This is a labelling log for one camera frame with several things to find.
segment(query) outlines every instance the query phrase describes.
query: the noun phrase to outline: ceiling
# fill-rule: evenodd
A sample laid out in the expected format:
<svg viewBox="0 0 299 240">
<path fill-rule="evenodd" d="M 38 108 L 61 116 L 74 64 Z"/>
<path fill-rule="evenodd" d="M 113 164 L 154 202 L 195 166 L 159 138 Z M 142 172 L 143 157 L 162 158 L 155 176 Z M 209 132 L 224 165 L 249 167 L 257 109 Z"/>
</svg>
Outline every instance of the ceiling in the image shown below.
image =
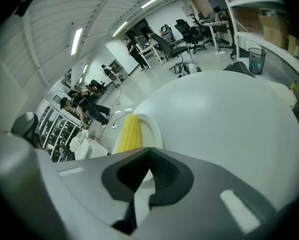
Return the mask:
<svg viewBox="0 0 299 240">
<path fill-rule="evenodd" d="M 21 18 L 10 16 L 0 29 L 0 61 L 23 87 L 35 74 L 47 86 L 69 62 L 90 54 L 98 38 L 111 36 L 125 21 L 133 26 L 148 13 L 175 0 L 34 0 Z M 83 28 L 76 55 L 75 30 Z"/>
</svg>

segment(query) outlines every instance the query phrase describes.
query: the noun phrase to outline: cardboard box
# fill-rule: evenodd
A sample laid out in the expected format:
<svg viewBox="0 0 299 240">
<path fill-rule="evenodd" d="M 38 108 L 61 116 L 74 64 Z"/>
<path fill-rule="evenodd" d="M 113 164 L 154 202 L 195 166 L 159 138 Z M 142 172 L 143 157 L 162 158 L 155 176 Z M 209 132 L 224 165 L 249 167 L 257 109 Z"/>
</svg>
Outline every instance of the cardboard box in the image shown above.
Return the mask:
<svg viewBox="0 0 299 240">
<path fill-rule="evenodd" d="M 299 40 L 292 35 L 288 37 L 288 53 L 299 58 Z"/>
<path fill-rule="evenodd" d="M 263 26 L 264 39 L 273 45 L 287 49 L 289 43 L 287 24 L 277 17 L 259 15 L 259 19 Z"/>
</svg>

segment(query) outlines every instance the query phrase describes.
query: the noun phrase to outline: black pants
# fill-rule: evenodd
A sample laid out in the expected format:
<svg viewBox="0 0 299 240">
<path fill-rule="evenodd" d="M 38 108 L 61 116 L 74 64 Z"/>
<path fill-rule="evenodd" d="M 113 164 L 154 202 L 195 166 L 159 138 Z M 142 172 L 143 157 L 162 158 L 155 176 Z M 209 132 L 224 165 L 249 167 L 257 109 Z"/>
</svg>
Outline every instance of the black pants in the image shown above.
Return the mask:
<svg viewBox="0 0 299 240">
<path fill-rule="evenodd" d="M 94 118 L 96 121 L 100 122 L 103 125 L 107 125 L 109 123 L 109 120 L 106 119 L 101 113 L 103 114 L 109 114 L 110 109 L 105 106 L 97 105 L 94 103 L 89 104 L 88 112 L 90 117 Z"/>
<path fill-rule="evenodd" d="M 139 55 L 139 54 L 134 54 L 134 55 L 132 55 L 132 56 L 133 56 L 134 60 L 136 60 L 136 61 L 140 64 L 140 67 L 141 67 L 142 69 L 144 68 L 144 66 L 145 66 L 145 67 L 148 66 L 147 63 L 145 62 L 145 60 L 142 58 L 141 55 Z"/>
</svg>

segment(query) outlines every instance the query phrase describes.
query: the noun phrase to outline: man in black shirt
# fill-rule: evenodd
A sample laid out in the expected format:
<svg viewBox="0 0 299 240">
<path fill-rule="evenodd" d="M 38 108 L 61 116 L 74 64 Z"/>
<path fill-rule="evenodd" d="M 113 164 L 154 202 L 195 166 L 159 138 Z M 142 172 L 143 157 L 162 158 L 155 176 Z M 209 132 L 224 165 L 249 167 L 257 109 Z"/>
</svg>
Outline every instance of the man in black shirt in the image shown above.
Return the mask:
<svg viewBox="0 0 299 240">
<path fill-rule="evenodd" d="M 105 106 L 96 105 L 92 102 L 89 102 L 86 98 L 80 98 L 78 96 L 75 96 L 71 100 L 68 100 L 67 98 L 62 98 L 59 102 L 60 109 L 69 110 L 70 108 L 77 109 L 79 118 L 83 124 L 85 124 L 84 121 L 84 112 L 88 111 L 91 118 L 94 118 L 96 121 L 100 122 L 103 126 L 103 128 L 106 127 L 106 125 L 109 123 L 109 120 L 106 119 L 101 113 L 109 116 L 110 115 L 110 109 Z"/>
<path fill-rule="evenodd" d="M 148 69 L 149 66 L 147 65 L 145 60 L 142 58 L 142 56 L 139 55 L 139 52 L 137 51 L 137 49 L 135 47 L 135 43 L 130 41 L 128 38 L 124 38 L 123 41 L 127 46 L 128 55 L 132 56 L 134 58 L 134 60 L 136 60 L 140 64 L 141 71 L 143 71 L 144 69 Z"/>
</svg>

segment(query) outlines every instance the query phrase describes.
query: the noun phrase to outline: person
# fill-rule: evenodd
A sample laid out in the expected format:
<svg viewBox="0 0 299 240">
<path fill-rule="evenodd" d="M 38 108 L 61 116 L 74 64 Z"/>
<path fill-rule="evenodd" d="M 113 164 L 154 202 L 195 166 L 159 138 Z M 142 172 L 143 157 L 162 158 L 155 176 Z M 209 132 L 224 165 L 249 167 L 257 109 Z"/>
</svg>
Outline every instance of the person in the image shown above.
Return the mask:
<svg viewBox="0 0 299 240">
<path fill-rule="evenodd" d="M 149 66 L 147 65 L 145 60 L 142 58 L 142 56 L 139 55 L 139 53 L 135 47 L 135 43 L 130 41 L 128 38 L 124 38 L 123 41 L 127 46 L 128 55 L 132 56 L 134 58 L 134 60 L 136 60 L 140 64 L 141 71 L 143 71 L 144 69 L 148 69 Z"/>
<path fill-rule="evenodd" d="M 83 124 L 85 124 L 85 111 L 89 112 L 91 118 L 94 118 L 96 121 L 100 122 L 103 128 L 105 128 L 109 123 L 109 120 L 106 119 L 101 113 L 109 116 L 111 110 L 108 107 L 90 103 L 86 98 L 81 99 L 80 97 L 75 96 L 71 100 L 68 100 L 66 97 L 63 97 L 59 101 L 59 104 L 61 110 L 65 109 L 69 111 L 71 108 L 77 109 L 79 118 Z"/>
<path fill-rule="evenodd" d="M 111 79 L 114 82 L 115 85 L 117 86 L 121 85 L 122 82 L 119 76 L 112 71 L 111 66 L 102 65 L 101 70 L 105 76 L 109 77 L 109 79 Z"/>
</svg>

